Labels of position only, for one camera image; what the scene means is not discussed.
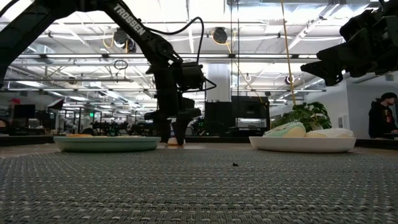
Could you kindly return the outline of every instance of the gray textured mat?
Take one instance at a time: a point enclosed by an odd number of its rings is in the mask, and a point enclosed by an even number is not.
[[[53,153],[0,171],[0,223],[398,223],[396,156]]]

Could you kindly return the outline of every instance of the potted plant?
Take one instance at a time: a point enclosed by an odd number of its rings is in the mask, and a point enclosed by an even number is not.
[[[303,123],[307,132],[318,129],[331,128],[328,112],[320,102],[303,103],[302,105],[293,106],[293,110],[283,114],[280,118],[272,122],[272,127],[278,127],[289,122]]]

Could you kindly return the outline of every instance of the black hoodie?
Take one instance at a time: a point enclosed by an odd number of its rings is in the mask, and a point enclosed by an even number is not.
[[[380,103],[372,102],[369,111],[369,136],[371,138],[384,138],[386,133],[398,129],[390,108]]]

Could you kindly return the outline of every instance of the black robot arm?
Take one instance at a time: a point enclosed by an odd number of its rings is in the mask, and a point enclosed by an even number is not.
[[[136,42],[150,63],[147,73],[154,74],[159,110],[165,116],[175,116],[181,109],[181,91],[202,88],[201,66],[183,63],[172,45],[146,28],[123,0],[35,0],[0,32],[0,84],[8,66],[39,35],[57,19],[76,11],[104,11]]]
[[[327,86],[341,82],[343,71],[361,77],[398,70],[398,0],[379,2],[378,10],[365,10],[341,27],[345,43],[319,51],[321,61],[301,70],[323,78]]]

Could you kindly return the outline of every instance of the white plate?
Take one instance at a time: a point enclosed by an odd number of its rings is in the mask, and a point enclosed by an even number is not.
[[[65,152],[134,152],[157,148],[158,137],[54,137],[54,142]]]
[[[347,152],[356,141],[356,138],[249,138],[256,149],[279,152]]]

